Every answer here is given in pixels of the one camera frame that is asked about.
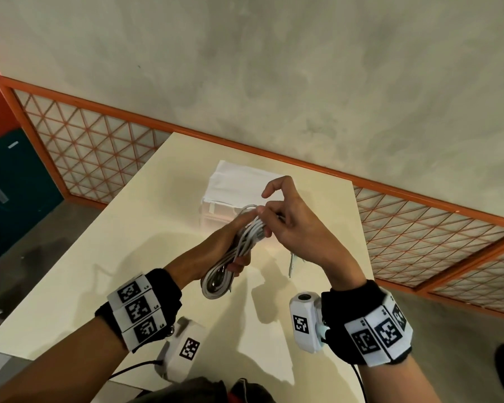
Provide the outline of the person's left hand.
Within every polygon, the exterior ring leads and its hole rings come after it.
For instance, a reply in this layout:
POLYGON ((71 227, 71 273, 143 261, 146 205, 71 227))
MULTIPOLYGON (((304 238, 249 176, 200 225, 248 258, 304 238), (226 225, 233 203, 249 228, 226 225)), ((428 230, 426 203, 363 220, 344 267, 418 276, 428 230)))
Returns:
POLYGON ((233 242, 219 244, 218 232, 216 230, 202 243, 175 258, 164 267, 180 290, 188 284, 202 279, 232 246, 233 242))

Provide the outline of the person's right hand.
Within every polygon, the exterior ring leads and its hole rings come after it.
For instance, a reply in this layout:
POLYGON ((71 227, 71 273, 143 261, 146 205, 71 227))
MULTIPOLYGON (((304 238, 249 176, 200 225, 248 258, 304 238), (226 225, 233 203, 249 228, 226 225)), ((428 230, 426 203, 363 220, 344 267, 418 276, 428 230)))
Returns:
POLYGON ((278 242, 296 256, 320 266, 333 290, 363 286, 367 279, 355 258, 304 202, 290 176, 270 181, 262 197, 268 198, 279 190, 284 200, 266 203, 282 208, 278 217, 283 222, 283 233, 276 237, 278 242))

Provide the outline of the person's left forearm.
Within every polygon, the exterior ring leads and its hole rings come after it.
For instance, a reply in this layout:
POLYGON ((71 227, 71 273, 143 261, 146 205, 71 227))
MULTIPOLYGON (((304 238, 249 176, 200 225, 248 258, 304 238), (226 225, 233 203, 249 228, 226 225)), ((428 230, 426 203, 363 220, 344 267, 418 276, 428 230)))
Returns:
POLYGON ((0 386, 0 403, 91 403, 129 351, 96 317, 0 386))

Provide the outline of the person's right forearm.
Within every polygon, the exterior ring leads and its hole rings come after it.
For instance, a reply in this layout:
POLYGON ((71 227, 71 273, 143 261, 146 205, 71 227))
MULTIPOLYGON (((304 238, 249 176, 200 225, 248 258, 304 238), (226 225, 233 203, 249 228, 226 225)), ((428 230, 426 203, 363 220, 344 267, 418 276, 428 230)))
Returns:
POLYGON ((442 403, 411 354, 396 365, 359 371, 369 403, 442 403))

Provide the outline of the white flat box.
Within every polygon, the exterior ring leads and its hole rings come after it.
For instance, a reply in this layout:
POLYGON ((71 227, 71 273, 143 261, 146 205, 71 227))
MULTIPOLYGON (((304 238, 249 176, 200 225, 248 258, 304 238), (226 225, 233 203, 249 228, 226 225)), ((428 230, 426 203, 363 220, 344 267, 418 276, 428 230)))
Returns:
POLYGON ((268 201, 283 201, 281 191, 262 197, 267 184, 282 175, 220 161, 210 176, 200 206, 200 227, 210 234, 228 224, 248 205, 264 206, 268 201))

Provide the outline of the black left wristband with markers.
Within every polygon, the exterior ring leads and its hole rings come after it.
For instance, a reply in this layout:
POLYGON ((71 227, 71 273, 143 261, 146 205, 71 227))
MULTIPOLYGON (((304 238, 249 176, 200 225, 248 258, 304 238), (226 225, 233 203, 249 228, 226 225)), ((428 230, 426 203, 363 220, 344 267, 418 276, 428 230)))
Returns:
POLYGON ((129 352, 169 336, 181 309, 182 292, 164 269, 132 278, 107 297, 94 313, 129 352))

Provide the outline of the black wristband with markers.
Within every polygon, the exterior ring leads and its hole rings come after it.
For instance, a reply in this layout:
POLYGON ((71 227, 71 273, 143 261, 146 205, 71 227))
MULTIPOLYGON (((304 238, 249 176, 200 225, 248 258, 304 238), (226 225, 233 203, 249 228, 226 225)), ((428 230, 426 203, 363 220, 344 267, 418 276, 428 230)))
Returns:
POLYGON ((94 313, 129 352, 169 336, 181 309, 182 292, 164 269, 132 278, 107 297, 94 313))
POLYGON ((324 340, 352 365, 397 365, 412 352, 413 329, 393 295, 374 280, 347 291, 321 294, 324 340))

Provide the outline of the black right wristband with markers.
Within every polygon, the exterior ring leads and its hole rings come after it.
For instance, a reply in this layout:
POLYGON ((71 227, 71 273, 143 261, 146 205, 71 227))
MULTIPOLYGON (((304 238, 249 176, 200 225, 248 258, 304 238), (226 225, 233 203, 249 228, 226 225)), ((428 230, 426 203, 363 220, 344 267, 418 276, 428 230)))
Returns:
POLYGON ((321 294, 324 340, 352 365, 397 365, 412 352, 413 329, 393 295, 374 280, 347 291, 321 294))

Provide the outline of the person's dark clothing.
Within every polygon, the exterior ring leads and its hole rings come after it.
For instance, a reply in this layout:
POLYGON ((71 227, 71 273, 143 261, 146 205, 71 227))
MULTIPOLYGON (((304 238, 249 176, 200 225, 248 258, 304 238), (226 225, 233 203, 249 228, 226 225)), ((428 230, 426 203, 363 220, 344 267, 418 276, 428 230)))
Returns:
POLYGON ((276 403, 261 384, 239 378, 231 388, 222 380, 186 380, 158 391, 143 391, 127 403, 276 403))

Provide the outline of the orange lattice railing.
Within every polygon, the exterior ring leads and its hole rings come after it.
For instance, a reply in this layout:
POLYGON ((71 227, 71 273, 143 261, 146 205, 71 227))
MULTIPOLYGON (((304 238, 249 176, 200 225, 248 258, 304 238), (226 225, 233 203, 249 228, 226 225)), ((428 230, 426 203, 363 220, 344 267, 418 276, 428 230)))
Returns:
POLYGON ((0 92, 68 200, 103 209, 170 134, 187 135, 352 182, 379 284, 504 317, 504 217, 4 76, 0 92))

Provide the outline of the dark teal door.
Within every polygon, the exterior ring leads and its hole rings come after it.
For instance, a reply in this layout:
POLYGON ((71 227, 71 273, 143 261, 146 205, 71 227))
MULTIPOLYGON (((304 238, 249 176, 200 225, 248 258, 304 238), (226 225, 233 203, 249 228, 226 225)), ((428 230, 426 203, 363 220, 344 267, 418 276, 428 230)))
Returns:
POLYGON ((0 137, 0 257, 62 201, 25 132, 0 137))

